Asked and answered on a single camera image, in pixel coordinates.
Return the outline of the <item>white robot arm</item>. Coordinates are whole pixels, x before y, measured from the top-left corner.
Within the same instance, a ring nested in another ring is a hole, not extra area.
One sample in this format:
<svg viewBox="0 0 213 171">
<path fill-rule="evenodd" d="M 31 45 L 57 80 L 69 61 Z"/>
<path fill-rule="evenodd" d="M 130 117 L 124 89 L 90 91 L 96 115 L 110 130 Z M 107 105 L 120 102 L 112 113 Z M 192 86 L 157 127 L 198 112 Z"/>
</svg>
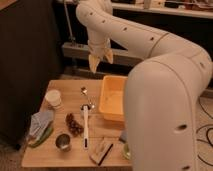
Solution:
<svg viewBox="0 0 213 171">
<path fill-rule="evenodd" d="M 113 60 L 115 41 L 142 59 L 125 83 L 123 108 L 133 171 L 199 171 L 196 103 L 213 65 L 201 46 L 173 33 L 112 14 L 110 0 L 81 0 L 89 66 Z"/>
</svg>

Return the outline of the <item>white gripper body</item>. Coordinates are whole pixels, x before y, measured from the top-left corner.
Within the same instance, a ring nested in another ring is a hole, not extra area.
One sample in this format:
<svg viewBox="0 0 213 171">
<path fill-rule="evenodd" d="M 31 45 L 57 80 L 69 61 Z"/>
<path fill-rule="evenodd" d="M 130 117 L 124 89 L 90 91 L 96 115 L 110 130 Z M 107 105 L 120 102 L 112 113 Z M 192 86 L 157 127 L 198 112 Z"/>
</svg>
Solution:
<svg viewBox="0 0 213 171">
<path fill-rule="evenodd" d="M 88 46 L 92 55 L 102 58 L 106 51 L 111 48 L 110 39 L 105 35 L 88 29 Z"/>
</svg>

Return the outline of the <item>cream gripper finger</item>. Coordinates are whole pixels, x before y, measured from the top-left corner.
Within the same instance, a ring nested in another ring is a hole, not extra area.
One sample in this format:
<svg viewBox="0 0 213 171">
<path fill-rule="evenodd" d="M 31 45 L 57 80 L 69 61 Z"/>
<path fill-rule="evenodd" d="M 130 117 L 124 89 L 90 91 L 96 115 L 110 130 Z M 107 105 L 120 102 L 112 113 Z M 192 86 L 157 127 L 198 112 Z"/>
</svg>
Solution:
<svg viewBox="0 0 213 171">
<path fill-rule="evenodd" d="M 113 51 L 111 49 L 106 50 L 105 57 L 110 64 L 113 64 Z"/>
<path fill-rule="evenodd" d="M 100 63 L 99 57 L 89 55 L 89 67 L 92 73 L 96 72 L 99 63 Z"/>
</svg>

